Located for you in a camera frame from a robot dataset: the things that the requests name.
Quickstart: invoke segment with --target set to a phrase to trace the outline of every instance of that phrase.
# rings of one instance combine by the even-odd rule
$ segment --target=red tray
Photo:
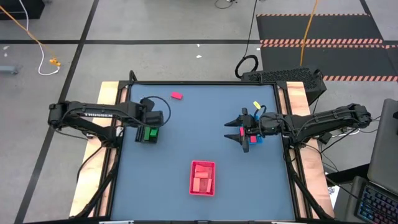
[[[199,187],[194,186],[194,181],[199,181]],[[200,196],[214,196],[215,194],[215,182],[216,182],[216,163],[210,161],[192,161],[191,164],[191,175],[189,183],[189,194],[200,195]]]

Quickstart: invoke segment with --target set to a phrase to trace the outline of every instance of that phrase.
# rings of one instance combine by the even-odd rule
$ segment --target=laptop keyboard
[[[356,216],[367,223],[398,223],[398,197],[366,184],[358,200]]]

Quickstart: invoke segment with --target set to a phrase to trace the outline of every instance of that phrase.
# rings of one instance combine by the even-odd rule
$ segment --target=red block
[[[182,94],[177,93],[177,92],[172,92],[172,98],[181,100],[182,99]]]
[[[250,142],[251,143],[256,143],[257,142],[257,136],[250,136]]]
[[[206,172],[206,167],[201,166],[201,165],[196,165],[195,172]]]
[[[207,193],[210,193],[210,191],[211,191],[211,179],[207,179],[207,189],[206,189],[206,192],[207,192]]]
[[[195,178],[209,178],[209,174],[207,172],[196,172],[195,173]]]
[[[194,178],[193,179],[192,191],[193,192],[199,192],[199,189],[200,189],[200,178]]]

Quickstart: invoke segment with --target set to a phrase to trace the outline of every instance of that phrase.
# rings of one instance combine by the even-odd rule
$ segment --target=white cable
[[[358,128],[358,130],[357,130],[356,132],[350,133],[349,135],[358,134],[358,133],[360,132],[360,130],[361,130],[361,129]],[[337,135],[334,135],[334,136],[331,136],[331,137],[332,137],[332,138],[335,138],[335,137],[341,137],[341,136],[346,136],[346,135],[347,135],[347,134],[343,133],[343,134],[337,134]]]
[[[22,8],[23,8],[24,11],[25,11],[25,15],[26,15],[26,30],[29,30],[29,16],[28,16],[28,14],[27,14],[27,11],[26,11],[26,8],[25,8],[25,6],[24,6],[24,3],[22,3],[22,0],[19,0],[19,3],[21,4]],[[42,68],[43,61],[44,61],[44,51],[43,51],[43,47],[42,47],[41,44],[39,44],[39,47],[40,47],[40,50],[41,50],[41,52],[42,52],[42,60],[41,60],[41,62],[40,62],[39,68],[37,69],[38,73],[39,73],[40,75],[44,75],[44,76],[53,75],[53,74],[58,73],[59,70],[60,70],[60,67],[59,67],[59,66],[57,66],[56,71],[54,71],[54,72],[52,72],[52,73],[45,74],[45,73],[42,73],[42,72],[40,71],[41,68]]]

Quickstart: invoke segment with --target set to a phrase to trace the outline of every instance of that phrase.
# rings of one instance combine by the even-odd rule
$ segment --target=black mat
[[[293,47],[290,47],[290,45],[289,47],[280,47],[280,45],[277,47],[275,45],[262,47],[261,58],[264,70],[283,70],[298,66],[301,47],[296,46],[299,45]],[[325,76],[333,76],[332,80],[335,80],[336,76],[345,76],[344,80],[347,80],[347,77],[360,76],[370,76],[367,81],[371,80],[371,76],[374,76],[373,81],[376,81],[377,76],[387,77],[384,81],[387,81],[389,76],[393,76],[392,80],[395,79],[396,71],[388,57],[385,46],[360,46],[355,48],[352,45],[353,48],[349,48],[349,45],[326,45],[326,47],[308,45],[305,48],[303,66],[316,65]]]
[[[398,74],[398,44],[386,45],[386,51],[396,74]]]
[[[302,39],[309,18],[309,14],[283,16],[259,14],[257,24],[260,39]],[[308,39],[382,39],[382,37],[372,17],[367,14],[317,14],[312,20]]]

